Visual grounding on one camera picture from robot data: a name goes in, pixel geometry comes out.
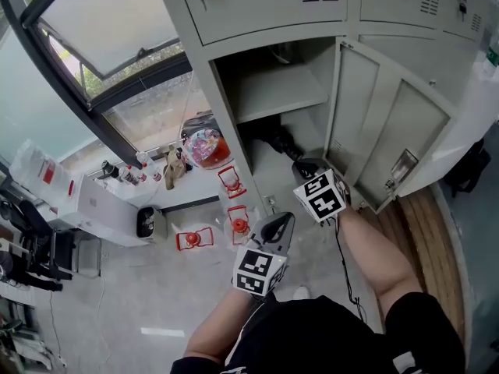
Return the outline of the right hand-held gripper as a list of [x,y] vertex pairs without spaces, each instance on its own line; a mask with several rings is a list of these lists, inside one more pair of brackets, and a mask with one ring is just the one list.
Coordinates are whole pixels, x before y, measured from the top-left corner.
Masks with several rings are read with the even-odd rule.
[[347,207],[349,193],[345,183],[322,159],[295,161],[292,172],[298,184],[293,193],[316,222],[336,218]]

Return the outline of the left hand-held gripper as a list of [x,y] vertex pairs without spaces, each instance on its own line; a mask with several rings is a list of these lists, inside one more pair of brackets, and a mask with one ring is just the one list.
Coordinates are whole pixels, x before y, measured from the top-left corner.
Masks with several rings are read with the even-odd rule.
[[265,297],[283,278],[295,227],[291,212],[274,213],[255,223],[245,245],[236,254],[232,273],[234,288]]

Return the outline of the grey metal locker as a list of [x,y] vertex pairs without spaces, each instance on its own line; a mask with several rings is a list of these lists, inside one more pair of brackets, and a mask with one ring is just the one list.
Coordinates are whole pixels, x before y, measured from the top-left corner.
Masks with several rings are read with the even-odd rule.
[[294,203],[291,161],[252,139],[279,121],[323,158],[335,40],[347,37],[415,73],[455,122],[490,0],[163,0],[257,209]]

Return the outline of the person's right forearm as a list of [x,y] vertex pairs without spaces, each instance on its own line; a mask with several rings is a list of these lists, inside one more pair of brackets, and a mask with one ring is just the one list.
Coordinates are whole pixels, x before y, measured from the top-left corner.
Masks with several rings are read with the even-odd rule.
[[339,214],[339,224],[346,245],[373,289],[383,314],[404,295],[423,291],[400,249],[353,208],[347,206]]

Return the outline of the grey locker door with latch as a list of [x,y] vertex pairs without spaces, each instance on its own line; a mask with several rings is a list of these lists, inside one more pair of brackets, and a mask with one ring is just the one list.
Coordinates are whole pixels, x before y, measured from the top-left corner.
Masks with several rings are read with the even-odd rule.
[[374,213],[429,162],[454,122],[452,104],[415,73],[336,38],[323,158]]

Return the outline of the pink patterned backpack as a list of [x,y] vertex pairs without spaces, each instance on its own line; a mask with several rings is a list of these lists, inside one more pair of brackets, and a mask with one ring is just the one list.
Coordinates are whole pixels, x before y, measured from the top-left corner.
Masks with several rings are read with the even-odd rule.
[[188,136],[182,152],[196,167],[213,170],[232,160],[231,151],[223,135],[216,129],[200,129]]

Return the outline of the person's black clothing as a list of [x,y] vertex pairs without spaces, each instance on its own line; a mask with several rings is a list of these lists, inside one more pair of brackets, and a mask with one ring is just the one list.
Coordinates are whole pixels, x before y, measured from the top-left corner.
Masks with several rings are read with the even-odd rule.
[[465,352],[429,294],[397,300],[384,333],[320,296],[261,306],[228,362],[180,358],[171,374],[465,374]]

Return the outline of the brown cloth bag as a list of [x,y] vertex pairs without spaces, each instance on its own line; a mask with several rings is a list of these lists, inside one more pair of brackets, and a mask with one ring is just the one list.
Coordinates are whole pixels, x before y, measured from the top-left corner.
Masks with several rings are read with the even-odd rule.
[[172,190],[175,187],[175,182],[186,173],[186,162],[181,150],[173,145],[168,148],[165,158],[166,165],[163,168],[165,188]]

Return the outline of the grey waste bin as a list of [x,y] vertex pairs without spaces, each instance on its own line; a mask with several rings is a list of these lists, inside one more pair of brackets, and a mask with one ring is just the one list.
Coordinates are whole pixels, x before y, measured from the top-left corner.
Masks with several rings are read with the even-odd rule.
[[165,242],[168,238],[168,222],[163,213],[152,206],[138,210],[136,235],[147,242]]

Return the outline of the black bag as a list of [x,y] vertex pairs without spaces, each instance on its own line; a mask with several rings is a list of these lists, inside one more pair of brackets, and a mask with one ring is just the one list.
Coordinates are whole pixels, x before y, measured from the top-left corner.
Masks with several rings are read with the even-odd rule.
[[185,120],[182,125],[182,131],[185,133],[200,129],[220,129],[211,110],[198,112],[192,118]]

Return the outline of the black backpack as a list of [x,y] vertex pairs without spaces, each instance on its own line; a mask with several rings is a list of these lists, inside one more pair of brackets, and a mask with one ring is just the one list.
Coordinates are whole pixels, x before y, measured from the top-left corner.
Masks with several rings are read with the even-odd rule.
[[444,182],[451,188],[451,197],[455,198],[460,192],[471,193],[490,161],[491,156],[485,150],[482,138],[444,176]]

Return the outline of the white carton box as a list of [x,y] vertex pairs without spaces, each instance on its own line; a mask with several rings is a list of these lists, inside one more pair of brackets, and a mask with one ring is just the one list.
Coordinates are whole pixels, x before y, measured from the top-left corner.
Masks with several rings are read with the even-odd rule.
[[58,207],[58,219],[123,247],[149,242],[136,234],[138,208],[83,175],[72,195]]

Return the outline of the black office chair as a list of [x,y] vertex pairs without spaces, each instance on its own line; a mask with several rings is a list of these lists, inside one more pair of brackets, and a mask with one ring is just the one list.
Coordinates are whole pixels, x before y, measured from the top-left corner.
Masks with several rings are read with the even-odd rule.
[[19,210],[27,223],[23,235],[30,251],[28,271],[57,281],[72,280],[74,233],[54,229],[28,200],[19,204]]

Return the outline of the clear water jugs red label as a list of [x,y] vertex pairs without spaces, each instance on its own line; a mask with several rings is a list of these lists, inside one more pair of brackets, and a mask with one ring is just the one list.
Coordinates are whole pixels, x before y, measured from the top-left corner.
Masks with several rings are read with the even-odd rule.
[[73,193],[72,175],[30,139],[17,150],[9,167],[13,180],[36,197],[56,205]]

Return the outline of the black window frame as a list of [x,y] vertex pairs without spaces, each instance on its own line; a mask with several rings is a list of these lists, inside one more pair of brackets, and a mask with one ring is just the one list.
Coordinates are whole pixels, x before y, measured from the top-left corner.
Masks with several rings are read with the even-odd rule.
[[42,78],[119,159],[179,136],[193,69],[163,0],[0,0]]

